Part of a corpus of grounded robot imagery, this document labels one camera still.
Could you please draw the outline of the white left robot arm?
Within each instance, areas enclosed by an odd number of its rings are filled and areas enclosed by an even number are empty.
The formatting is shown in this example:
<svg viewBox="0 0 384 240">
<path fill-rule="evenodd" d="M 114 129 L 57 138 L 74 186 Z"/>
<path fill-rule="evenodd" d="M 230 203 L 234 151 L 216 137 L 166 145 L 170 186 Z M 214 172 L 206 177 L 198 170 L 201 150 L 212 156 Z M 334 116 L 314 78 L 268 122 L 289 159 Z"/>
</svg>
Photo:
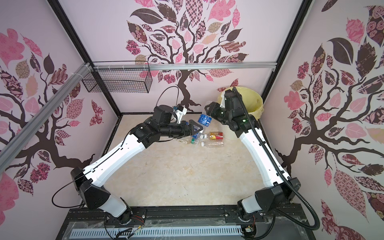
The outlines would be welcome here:
<svg viewBox="0 0 384 240">
<path fill-rule="evenodd" d="M 203 126 L 193 120 L 158 123 L 150 117 L 132 128 L 121 143 L 99 160 L 83 169 L 73 169 L 71 176 L 75 188 L 90 210 L 100 209 L 115 218 L 130 215 L 128 204 L 105 189 L 109 177 L 132 157 L 158 143 L 161 137 L 181 139 L 202 130 Z"/>
</svg>

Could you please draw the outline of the bottle blue label white cap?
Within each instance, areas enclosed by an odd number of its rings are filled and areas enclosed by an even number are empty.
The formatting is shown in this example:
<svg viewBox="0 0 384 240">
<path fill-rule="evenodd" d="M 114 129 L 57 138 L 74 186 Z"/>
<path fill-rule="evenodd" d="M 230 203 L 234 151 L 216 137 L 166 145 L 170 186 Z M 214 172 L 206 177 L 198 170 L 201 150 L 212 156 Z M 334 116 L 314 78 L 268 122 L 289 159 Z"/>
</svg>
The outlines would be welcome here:
<svg viewBox="0 0 384 240">
<path fill-rule="evenodd" d="M 203 109 L 202 109 L 202 114 L 200 115 L 198 119 L 198 123 L 202 125 L 203 127 L 209 127 L 212 121 L 212 118 L 207 114 L 206 106 L 208 106 L 211 101 L 208 101 L 205 103 Z"/>
</svg>

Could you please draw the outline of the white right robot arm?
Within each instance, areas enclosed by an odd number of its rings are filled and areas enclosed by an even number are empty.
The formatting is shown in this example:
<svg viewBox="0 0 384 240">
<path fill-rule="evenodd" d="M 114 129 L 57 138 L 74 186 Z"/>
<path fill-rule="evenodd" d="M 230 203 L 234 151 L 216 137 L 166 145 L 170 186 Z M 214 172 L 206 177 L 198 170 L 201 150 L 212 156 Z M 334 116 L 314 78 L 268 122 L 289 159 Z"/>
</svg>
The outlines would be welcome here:
<svg viewBox="0 0 384 240">
<path fill-rule="evenodd" d="M 287 204 L 297 194 L 301 183 L 283 169 L 268 146 L 255 117 L 248 113 L 241 94 L 236 88 L 225 91 L 221 102 L 211 102 L 205 112 L 212 119 L 227 126 L 245 145 L 256 163 L 264 188 L 240 201 L 242 210 L 270 212 L 282 204 Z"/>
</svg>

